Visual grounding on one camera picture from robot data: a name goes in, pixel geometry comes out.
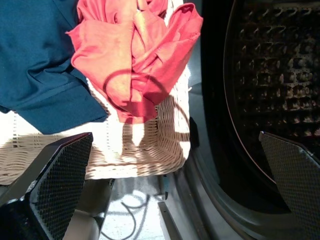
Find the woven wicker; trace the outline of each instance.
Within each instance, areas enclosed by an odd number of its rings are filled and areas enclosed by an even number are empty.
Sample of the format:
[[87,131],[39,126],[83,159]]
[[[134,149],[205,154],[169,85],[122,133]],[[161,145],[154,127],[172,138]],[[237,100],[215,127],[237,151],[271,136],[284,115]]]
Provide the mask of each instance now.
[[[165,21],[183,0],[169,0]],[[0,185],[11,184],[41,149],[58,139],[93,133],[87,179],[162,175],[185,163],[190,150],[188,68],[158,107],[158,117],[145,124],[123,124],[116,110],[89,84],[92,95],[110,113],[105,122],[90,122],[73,129],[42,135],[14,112],[0,113]]]

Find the dark teal clothing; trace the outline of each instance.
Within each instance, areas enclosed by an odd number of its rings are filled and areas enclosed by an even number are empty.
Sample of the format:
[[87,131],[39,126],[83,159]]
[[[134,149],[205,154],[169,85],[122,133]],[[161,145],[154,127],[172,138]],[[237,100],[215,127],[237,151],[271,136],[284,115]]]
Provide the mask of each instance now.
[[76,6],[77,0],[0,0],[0,111],[16,111],[43,134],[107,117],[70,63],[66,32],[77,25]]

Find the red shirt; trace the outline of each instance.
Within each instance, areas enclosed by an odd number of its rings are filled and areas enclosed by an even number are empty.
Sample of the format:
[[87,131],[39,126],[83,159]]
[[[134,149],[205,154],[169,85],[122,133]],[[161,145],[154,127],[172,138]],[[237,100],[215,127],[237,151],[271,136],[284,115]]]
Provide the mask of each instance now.
[[124,123],[156,117],[155,106],[182,74],[203,23],[181,5],[168,26],[168,0],[79,0],[81,23],[68,32],[72,65],[112,104]]

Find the clothing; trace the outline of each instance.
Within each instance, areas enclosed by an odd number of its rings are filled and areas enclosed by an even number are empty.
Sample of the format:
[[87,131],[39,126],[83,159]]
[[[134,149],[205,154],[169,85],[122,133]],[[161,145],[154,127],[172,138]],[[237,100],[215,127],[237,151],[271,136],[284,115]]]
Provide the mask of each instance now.
[[119,120],[144,123],[182,74],[203,19],[192,3],[168,27],[168,0],[79,0],[81,23],[68,32],[72,65],[116,108]]
[[71,66],[66,32],[78,23],[77,0],[0,4],[0,111],[16,111],[43,134],[103,122],[106,112]]

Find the white floor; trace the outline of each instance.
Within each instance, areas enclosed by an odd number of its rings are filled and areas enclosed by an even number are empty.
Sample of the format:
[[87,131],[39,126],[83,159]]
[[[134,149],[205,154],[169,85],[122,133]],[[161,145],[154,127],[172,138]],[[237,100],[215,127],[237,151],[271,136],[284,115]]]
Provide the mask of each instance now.
[[100,240],[165,240],[156,197],[157,177],[116,179]]

